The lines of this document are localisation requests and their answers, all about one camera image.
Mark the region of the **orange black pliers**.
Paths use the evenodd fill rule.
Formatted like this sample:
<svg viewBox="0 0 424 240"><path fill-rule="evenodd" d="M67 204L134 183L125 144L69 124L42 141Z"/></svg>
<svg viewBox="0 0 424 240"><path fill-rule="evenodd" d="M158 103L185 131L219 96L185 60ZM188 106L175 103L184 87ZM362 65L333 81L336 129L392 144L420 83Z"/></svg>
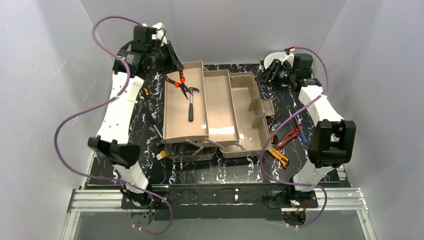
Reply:
<svg viewBox="0 0 424 240"><path fill-rule="evenodd" d="M191 93L189 87L186 86L185 81L186 78L184 76L184 72L183 70L179 70L179 81L175 81L171 78L169 78L168 76L165 78L165 81L174 85L176 88L180 88L182 93L184 94L185 98L188 100L188 94L187 93Z"/></svg>

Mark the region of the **black handled claw hammer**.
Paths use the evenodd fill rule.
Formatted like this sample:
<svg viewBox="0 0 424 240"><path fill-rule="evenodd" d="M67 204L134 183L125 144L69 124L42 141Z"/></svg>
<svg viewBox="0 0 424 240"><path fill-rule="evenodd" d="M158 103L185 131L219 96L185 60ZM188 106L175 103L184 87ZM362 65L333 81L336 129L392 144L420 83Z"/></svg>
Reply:
<svg viewBox="0 0 424 240"><path fill-rule="evenodd" d="M188 109L188 121L193 122L194 121L194 106L193 106L193 94L194 92L199 93L200 90L196 87L189 87L189 109Z"/></svg>

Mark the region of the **beige plastic tool box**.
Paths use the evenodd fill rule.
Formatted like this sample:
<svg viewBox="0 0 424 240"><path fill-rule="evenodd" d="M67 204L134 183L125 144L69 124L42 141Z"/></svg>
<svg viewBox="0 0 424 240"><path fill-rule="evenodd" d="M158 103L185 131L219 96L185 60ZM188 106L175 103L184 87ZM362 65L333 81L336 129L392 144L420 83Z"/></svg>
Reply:
<svg viewBox="0 0 424 240"><path fill-rule="evenodd" d="M193 122L189 103L176 87L164 87L163 140L166 156L175 162L208 161L220 151L223 158L260 155L268 150L266 118L275 114L273 102L262 99L252 72L207 70L201 61L185 62L186 84L193 94Z"/></svg>

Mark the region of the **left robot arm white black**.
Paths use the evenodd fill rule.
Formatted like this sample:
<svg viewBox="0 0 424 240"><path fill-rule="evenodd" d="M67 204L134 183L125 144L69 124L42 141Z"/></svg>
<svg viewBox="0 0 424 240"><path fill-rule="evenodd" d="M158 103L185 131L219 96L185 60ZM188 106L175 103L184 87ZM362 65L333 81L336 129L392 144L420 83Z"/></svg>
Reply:
<svg viewBox="0 0 424 240"><path fill-rule="evenodd" d="M112 164L121 184L134 194L144 194L149 181L138 162L141 148L129 143L132 113L145 78L157 72L168 74L182 70L163 23L134 27L133 39L114 53L112 90L103 122L88 147L96 157Z"/></svg>

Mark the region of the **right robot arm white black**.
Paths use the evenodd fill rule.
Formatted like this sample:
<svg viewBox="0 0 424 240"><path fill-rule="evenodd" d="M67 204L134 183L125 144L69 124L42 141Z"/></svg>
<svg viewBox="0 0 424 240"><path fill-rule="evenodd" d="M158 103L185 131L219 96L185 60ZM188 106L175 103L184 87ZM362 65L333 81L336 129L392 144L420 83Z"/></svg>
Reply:
<svg viewBox="0 0 424 240"><path fill-rule="evenodd" d="M307 145L308 161L292 178L295 191L310 192L333 169L352 158L356 124L345 120L332 107L317 78L312 77L313 57L307 53L284 52L274 58L255 80L272 88L289 86L298 93L314 129Z"/></svg>

